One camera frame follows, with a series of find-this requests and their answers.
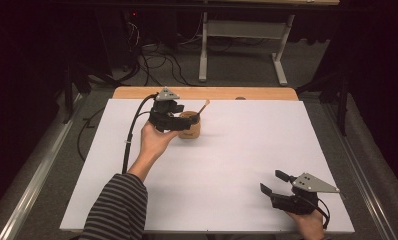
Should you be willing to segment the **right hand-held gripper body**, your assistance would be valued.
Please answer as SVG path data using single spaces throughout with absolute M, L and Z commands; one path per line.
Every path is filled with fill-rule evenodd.
M 290 183 L 292 185 L 291 196 L 273 193 L 272 197 L 270 197 L 274 208 L 297 215 L 308 215 L 314 210 L 324 214 L 322 209 L 319 207 L 320 199 L 318 197 L 318 193 L 340 192 L 337 187 L 313 176 L 310 173 L 302 173 L 295 178 L 296 180 L 293 183 Z

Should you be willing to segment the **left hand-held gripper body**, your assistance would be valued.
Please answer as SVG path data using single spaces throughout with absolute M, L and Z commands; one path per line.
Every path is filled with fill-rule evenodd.
M 183 131 L 189 129 L 189 123 L 186 119 L 176 117 L 175 114 L 169 112 L 171 104 L 178 104 L 176 99 L 179 99 L 179 96 L 167 87 L 164 87 L 154 96 L 154 103 L 150 110 L 148 121 L 158 131 Z

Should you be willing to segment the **round wooden cup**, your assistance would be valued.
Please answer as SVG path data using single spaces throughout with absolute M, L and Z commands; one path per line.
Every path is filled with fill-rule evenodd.
M 180 117 L 182 117 L 183 114 L 193 114 L 193 113 L 197 113 L 197 112 L 194 112 L 194 111 L 185 111 L 185 112 L 182 112 L 182 113 L 180 114 Z M 179 137 L 180 137 L 181 139 L 196 139 L 196 138 L 199 137 L 200 131 L 201 131 L 201 122 L 200 122 L 200 129 L 199 129 L 198 131 L 189 131 L 189 129 L 183 130 L 183 131 L 181 131 L 181 132 L 179 133 Z

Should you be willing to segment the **black stick with wooden tip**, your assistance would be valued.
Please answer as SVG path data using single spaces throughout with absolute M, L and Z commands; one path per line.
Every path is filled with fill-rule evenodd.
M 196 115 L 199 116 L 209 104 L 210 104 L 210 100 L 206 99 L 204 105 L 201 107 L 201 109 L 197 112 Z

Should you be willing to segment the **person's left hand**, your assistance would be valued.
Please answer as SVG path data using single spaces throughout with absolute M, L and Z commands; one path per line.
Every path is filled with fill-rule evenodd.
M 160 132 L 150 122 L 146 122 L 141 131 L 137 162 L 143 169 L 150 168 L 178 134 L 178 131 Z

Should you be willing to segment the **person's right hand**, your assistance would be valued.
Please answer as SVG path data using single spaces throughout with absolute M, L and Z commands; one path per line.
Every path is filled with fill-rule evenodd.
M 323 240 L 325 238 L 323 215 L 317 210 L 308 215 L 297 215 L 291 212 L 287 212 L 287 215 L 296 223 L 304 240 Z

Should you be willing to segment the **wooden table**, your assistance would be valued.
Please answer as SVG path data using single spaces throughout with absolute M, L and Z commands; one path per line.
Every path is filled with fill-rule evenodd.
M 143 99 L 162 87 L 118 87 L 113 99 Z M 294 89 L 283 87 L 170 87 L 183 100 L 293 100 L 298 101 Z

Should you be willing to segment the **white board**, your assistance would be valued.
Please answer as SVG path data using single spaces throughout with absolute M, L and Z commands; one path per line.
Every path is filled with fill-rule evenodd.
M 202 100 L 184 106 L 199 111 Z M 111 177 L 139 153 L 149 109 L 140 100 L 108 101 L 81 170 L 61 229 L 83 228 Z M 271 205 L 260 184 L 288 195 L 290 184 L 275 176 L 310 173 L 333 184 L 323 151 L 301 101 L 213 100 L 201 113 L 198 138 L 175 138 L 152 167 L 145 185 L 145 229 L 153 233 L 285 233 L 289 217 Z

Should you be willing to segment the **dark metal stand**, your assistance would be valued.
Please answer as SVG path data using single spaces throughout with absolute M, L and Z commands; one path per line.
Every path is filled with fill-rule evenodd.
M 323 76 L 314 78 L 295 89 L 297 95 L 304 92 L 320 91 L 319 99 L 321 103 L 337 103 L 336 124 L 340 133 L 346 135 L 346 113 L 348 98 L 348 74 L 345 69 L 338 68 Z
M 73 87 L 76 87 L 80 94 L 89 94 L 91 87 L 88 83 L 87 76 L 93 75 L 99 80 L 110 84 L 113 87 L 121 86 L 121 83 L 114 80 L 112 77 L 95 70 L 88 65 L 80 62 L 74 62 L 67 65 L 64 70 L 64 103 L 65 103 L 65 118 L 63 123 L 67 124 L 75 113 L 73 99 Z

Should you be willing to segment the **metal floor rail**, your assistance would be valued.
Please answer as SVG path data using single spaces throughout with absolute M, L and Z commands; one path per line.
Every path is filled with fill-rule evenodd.
M 81 171 L 76 133 L 87 96 L 77 94 L 42 136 L 0 200 L 0 240 L 59 239 L 60 224 Z
M 335 178 L 352 189 L 345 190 L 347 210 L 359 240 L 398 240 L 398 180 L 386 163 L 361 117 L 351 112 L 346 135 L 336 125 L 332 106 L 324 104 L 344 158 L 330 162 Z

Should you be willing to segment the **white metal desk frame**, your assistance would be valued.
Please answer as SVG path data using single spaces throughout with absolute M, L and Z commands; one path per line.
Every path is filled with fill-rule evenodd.
M 209 20 L 208 13 L 202 14 L 202 40 L 199 61 L 200 82 L 207 80 L 207 43 L 209 37 L 250 38 L 278 40 L 277 52 L 271 54 L 271 59 L 281 86 L 287 86 L 288 81 L 281 63 L 281 58 L 290 35 L 295 16 L 289 15 L 285 22 L 248 22 L 236 20 Z

